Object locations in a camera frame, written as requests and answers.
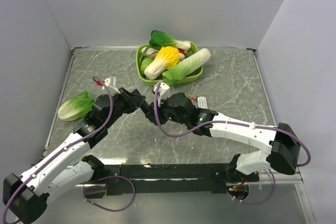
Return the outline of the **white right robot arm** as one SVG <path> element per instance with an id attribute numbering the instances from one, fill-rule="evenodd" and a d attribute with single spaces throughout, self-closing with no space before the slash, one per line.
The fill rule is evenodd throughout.
<path id="1" fill-rule="evenodd" d="M 286 123 L 265 126 L 233 119 L 200 105 L 195 106 L 183 93 L 176 93 L 161 103 L 144 102 L 141 110 L 155 125 L 172 121 L 185 125 L 187 133 L 227 138 L 256 148 L 253 153 L 234 155 L 226 172 L 234 182 L 265 169 L 285 175 L 296 172 L 302 145 Z"/>

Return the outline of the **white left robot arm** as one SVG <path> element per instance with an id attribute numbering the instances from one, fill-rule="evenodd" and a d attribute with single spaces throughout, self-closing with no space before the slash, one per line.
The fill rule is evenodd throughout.
<path id="1" fill-rule="evenodd" d="M 53 196 L 61 195 L 84 182 L 98 183 L 104 176 L 104 164 L 93 155 L 84 156 L 108 134 L 109 127 L 123 114 L 136 111 L 145 102 L 138 90 L 119 89 L 115 95 L 100 95 L 73 132 L 38 164 L 3 182 L 5 210 L 2 222 L 11 211 L 22 223 L 33 223 L 46 210 Z M 83 159 L 68 168 L 76 158 Z"/>

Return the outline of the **black remote control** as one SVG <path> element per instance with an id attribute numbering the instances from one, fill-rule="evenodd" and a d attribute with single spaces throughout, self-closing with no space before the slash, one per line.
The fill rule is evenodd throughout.
<path id="1" fill-rule="evenodd" d="M 131 92 L 131 101 L 136 105 L 137 108 L 140 108 L 144 113 L 145 117 L 154 123 L 155 114 L 154 114 L 154 103 L 148 104 L 146 97 L 142 95 L 138 89 L 135 89 Z"/>

